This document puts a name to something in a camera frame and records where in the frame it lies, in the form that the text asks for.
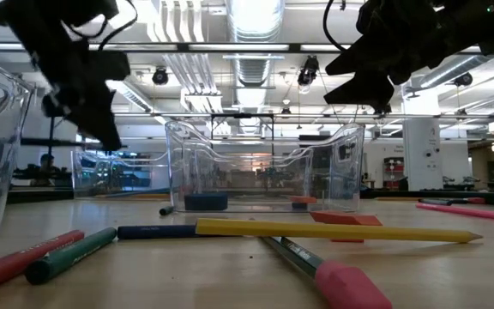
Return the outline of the red cabinet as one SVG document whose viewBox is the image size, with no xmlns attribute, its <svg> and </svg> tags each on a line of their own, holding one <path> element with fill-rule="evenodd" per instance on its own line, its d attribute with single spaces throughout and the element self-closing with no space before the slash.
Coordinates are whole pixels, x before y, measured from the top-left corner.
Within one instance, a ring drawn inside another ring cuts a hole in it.
<svg viewBox="0 0 494 309">
<path fill-rule="evenodd" d="M 400 189 L 404 175 L 405 161 L 403 157 L 386 157 L 383 159 L 383 188 L 391 191 Z"/>
</svg>

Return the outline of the person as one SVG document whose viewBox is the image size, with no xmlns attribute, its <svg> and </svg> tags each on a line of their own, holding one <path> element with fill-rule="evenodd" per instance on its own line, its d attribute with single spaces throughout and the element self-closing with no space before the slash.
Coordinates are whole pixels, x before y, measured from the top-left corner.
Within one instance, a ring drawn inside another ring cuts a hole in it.
<svg viewBox="0 0 494 309">
<path fill-rule="evenodd" d="M 55 186 L 57 176 L 62 170 L 54 166 L 54 157 L 51 154 L 43 154 L 40 157 L 39 165 L 33 169 L 33 178 L 29 185 L 35 187 Z"/>
</svg>

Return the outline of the silver ventilation duct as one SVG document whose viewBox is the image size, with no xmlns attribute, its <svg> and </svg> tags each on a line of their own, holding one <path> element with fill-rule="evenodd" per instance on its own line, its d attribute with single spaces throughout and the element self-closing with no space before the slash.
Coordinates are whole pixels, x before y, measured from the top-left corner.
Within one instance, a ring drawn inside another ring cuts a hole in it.
<svg viewBox="0 0 494 309">
<path fill-rule="evenodd" d="M 285 0 L 226 0 L 226 13 L 232 42 L 274 43 L 280 35 Z M 235 60 L 238 82 L 245 87 L 263 86 L 272 63 L 268 56 Z"/>
</svg>

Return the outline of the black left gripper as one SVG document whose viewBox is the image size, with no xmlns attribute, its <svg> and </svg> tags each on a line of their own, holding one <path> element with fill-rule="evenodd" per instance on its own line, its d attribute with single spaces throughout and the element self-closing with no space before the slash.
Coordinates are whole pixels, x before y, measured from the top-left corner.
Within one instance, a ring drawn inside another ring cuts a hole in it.
<svg viewBox="0 0 494 309">
<path fill-rule="evenodd" d="M 55 90 L 66 90 L 44 96 L 44 114 L 75 124 L 109 151 L 119 150 L 122 143 L 111 111 L 115 92 L 105 81 L 130 75 L 128 56 L 90 51 L 91 37 L 83 34 L 74 41 L 67 27 L 80 27 L 99 15 L 111 19 L 117 13 L 116 0 L 0 0 L 0 26 L 10 28 Z"/>
</svg>

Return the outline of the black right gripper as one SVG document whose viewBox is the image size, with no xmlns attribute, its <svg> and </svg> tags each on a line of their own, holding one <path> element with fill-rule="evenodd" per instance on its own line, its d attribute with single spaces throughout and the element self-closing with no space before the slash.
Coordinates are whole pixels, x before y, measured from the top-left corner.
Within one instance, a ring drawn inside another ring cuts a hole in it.
<svg viewBox="0 0 494 309">
<path fill-rule="evenodd" d="M 368 0 L 362 36 L 329 63 L 329 76 L 354 77 L 323 96 L 330 104 L 386 107 L 394 84 L 471 45 L 494 52 L 494 0 Z M 385 72 L 358 72 L 365 69 Z"/>
</svg>

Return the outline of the black pen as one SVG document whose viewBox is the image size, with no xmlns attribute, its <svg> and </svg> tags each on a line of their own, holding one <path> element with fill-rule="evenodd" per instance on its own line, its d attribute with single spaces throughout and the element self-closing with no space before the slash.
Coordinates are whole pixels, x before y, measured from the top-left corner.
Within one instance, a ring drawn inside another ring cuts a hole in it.
<svg viewBox="0 0 494 309">
<path fill-rule="evenodd" d="M 196 237 L 195 225 L 121 226 L 119 239 L 175 239 Z"/>
</svg>

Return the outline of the white column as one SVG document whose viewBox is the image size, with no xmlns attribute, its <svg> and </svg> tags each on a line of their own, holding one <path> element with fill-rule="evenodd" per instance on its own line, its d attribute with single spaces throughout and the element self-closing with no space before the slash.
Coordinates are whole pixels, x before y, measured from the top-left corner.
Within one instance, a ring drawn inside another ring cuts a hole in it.
<svg viewBox="0 0 494 309">
<path fill-rule="evenodd" d="M 410 191 L 443 188 L 438 94 L 434 89 L 408 95 L 402 103 L 405 172 Z"/>
</svg>

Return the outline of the green crayon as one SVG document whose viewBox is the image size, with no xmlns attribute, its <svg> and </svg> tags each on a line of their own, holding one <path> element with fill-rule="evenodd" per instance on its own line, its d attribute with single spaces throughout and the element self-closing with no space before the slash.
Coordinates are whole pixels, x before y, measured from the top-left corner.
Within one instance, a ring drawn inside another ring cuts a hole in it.
<svg viewBox="0 0 494 309">
<path fill-rule="evenodd" d="M 83 258 L 109 245 L 116 236 L 117 229 L 108 227 L 62 249 L 51 251 L 41 259 L 29 264 L 24 271 L 24 276 L 32 285 L 47 283 L 79 263 Z"/>
</svg>

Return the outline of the black overhead crossbar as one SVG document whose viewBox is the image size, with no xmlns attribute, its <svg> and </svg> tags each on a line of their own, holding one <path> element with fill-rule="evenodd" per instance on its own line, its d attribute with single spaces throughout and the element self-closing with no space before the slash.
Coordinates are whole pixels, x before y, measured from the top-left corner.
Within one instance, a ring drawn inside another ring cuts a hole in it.
<svg viewBox="0 0 494 309">
<path fill-rule="evenodd" d="M 334 45 L 330 44 L 301 44 L 301 43 L 110 43 L 106 50 L 122 51 L 127 53 L 293 53 L 293 54 L 333 54 L 339 53 Z M 0 52 L 24 52 L 19 42 L 0 42 Z M 459 55 L 478 55 L 477 46 L 457 52 Z"/>
</svg>

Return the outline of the distant black rack frame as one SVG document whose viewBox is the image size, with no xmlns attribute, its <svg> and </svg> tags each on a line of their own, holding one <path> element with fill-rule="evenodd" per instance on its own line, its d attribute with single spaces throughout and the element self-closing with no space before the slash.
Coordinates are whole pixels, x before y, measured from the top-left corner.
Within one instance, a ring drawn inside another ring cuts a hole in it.
<svg viewBox="0 0 494 309">
<path fill-rule="evenodd" d="M 275 126 L 275 118 L 276 116 L 273 113 L 250 113 L 250 112 L 235 112 L 235 113 L 211 113 L 210 114 L 210 138 L 214 139 L 214 131 L 216 128 L 220 126 L 220 123 L 215 124 L 214 120 L 216 118 L 220 118 L 222 121 L 226 121 L 228 118 L 235 118 L 235 119 L 251 119 L 251 118 L 257 118 L 260 120 L 261 124 L 264 124 L 268 126 L 266 122 L 263 121 L 264 118 L 268 118 L 271 121 L 271 125 L 269 126 L 269 129 L 271 131 L 271 139 L 267 140 L 266 138 L 260 138 L 261 141 L 263 142 L 268 142 L 271 146 L 271 154 L 275 154 L 274 150 L 274 142 L 275 142 L 275 135 L 274 135 L 274 126 Z"/>
</svg>

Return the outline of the green pencil pink eraser cap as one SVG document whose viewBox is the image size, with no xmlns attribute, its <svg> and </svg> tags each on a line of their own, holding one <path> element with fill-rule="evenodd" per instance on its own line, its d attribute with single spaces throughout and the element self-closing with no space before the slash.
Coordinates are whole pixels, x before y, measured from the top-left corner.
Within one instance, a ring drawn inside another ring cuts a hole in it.
<svg viewBox="0 0 494 309">
<path fill-rule="evenodd" d="M 324 260 L 286 237 L 262 240 L 312 278 L 331 309 L 393 309 L 392 302 L 361 269 Z"/>
</svg>

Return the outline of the large blue eraser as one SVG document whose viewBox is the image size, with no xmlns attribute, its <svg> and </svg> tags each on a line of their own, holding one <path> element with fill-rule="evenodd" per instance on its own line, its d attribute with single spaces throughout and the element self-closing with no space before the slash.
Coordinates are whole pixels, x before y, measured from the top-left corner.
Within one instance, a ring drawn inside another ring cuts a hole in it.
<svg viewBox="0 0 494 309">
<path fill-rule="evenodd" d="M 192 193 L 184 196 L 187 211 L 222 211 L 228 207 L 228 196 L 222 192 Z"/>
</svg>

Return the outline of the yellow pencil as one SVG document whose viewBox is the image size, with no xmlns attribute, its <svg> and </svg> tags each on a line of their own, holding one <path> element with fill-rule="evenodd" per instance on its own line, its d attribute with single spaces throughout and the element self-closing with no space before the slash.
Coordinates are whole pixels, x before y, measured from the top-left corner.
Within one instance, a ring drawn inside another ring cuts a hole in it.
<svg viewBox="0 0 494 309">
<path fill-rule="evenodd" d="M 203 235 L 413 240 L 451 243 L 469 243 L 482 239 L 481 235 L 462 230 L 208 218 L 197 220 L 196 233 Z"/>
</svg>

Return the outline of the red crayon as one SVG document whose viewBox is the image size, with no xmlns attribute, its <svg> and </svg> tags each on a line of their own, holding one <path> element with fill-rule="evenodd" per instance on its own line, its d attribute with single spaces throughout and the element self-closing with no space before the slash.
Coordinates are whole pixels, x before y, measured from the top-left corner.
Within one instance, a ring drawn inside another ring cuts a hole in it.
<svg viewBox="0 0 494 309">
<path fill-rule="evenodd" d="M 20 275 L 30 263 L 42 258 L 46 253 L 64 248 L 84 238 L 85 233 L 83 231 L 72 230 L 26 249 L 0 257 L 0 284 Z"/>
</svg>

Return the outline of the silver slanted duct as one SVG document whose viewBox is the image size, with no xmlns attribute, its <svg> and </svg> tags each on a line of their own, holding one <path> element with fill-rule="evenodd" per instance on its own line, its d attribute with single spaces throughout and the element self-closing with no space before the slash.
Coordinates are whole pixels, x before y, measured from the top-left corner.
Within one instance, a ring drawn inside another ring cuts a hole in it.
<svg viewBox="0 0 494 309">
<path fill-rule="evenodd" d="M 445 82 L 451 81 L 492 59 L 493 57 L 491 56 L 483 55 L 456 58 L 446 64 L 440 65 L 423 76 L 419 82 L 419 86 L 421 88 L 434 88 Z"/>
</svg>

